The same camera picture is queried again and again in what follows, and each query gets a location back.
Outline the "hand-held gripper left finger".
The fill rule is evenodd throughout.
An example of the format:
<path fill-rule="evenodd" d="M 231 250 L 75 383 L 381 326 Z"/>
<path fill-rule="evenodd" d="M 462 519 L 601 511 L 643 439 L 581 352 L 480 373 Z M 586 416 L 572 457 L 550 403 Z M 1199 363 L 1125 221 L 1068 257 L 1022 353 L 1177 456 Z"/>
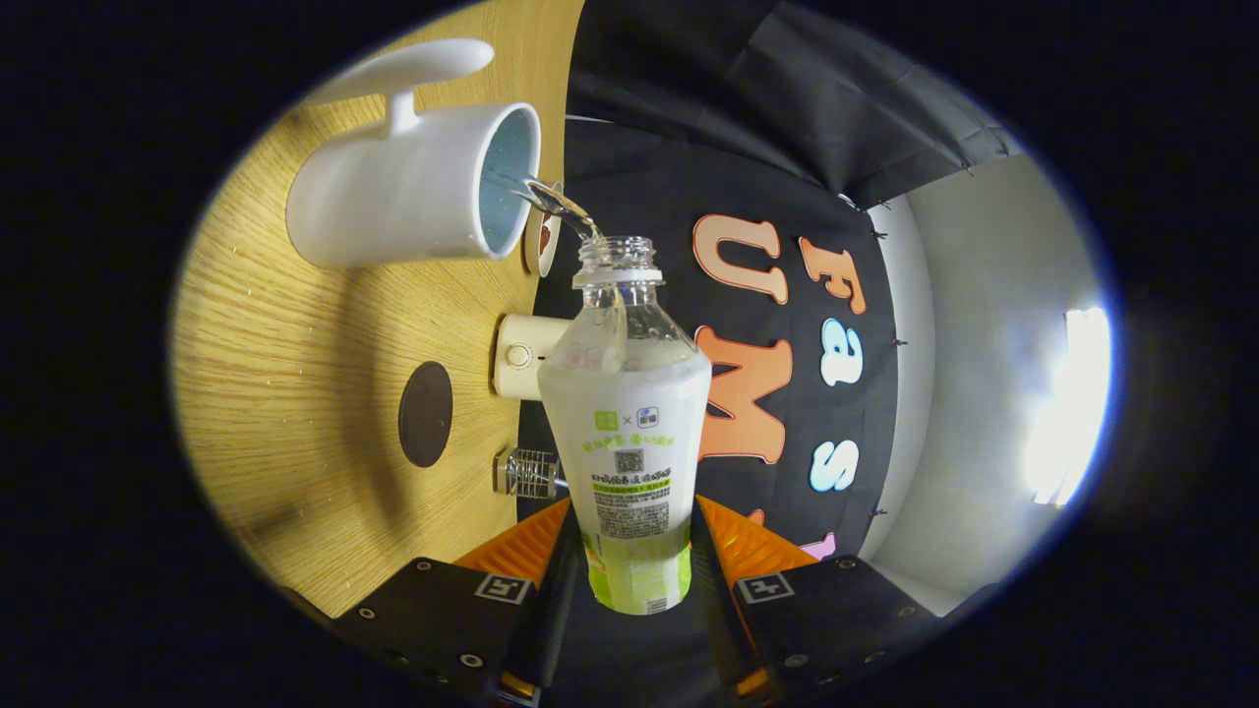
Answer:
<path fill-rule="evenodd" d="M 409 561 L 330 627 L 449 707 L 538 707 L 572 601 L 572 503 L 458 561 Z"/>

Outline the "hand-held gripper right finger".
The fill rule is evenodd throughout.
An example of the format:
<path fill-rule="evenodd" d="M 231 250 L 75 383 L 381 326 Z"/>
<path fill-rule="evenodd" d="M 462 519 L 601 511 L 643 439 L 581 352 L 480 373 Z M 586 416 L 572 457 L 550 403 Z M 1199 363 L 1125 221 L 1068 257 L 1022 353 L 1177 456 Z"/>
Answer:
<path fill-rule="evenodd" d="M 708 498 L 692 508 L 691 559 L 731 704 L 828 700 L 939 632 L 939 615 L 867 561 L 815 559 Z"/>

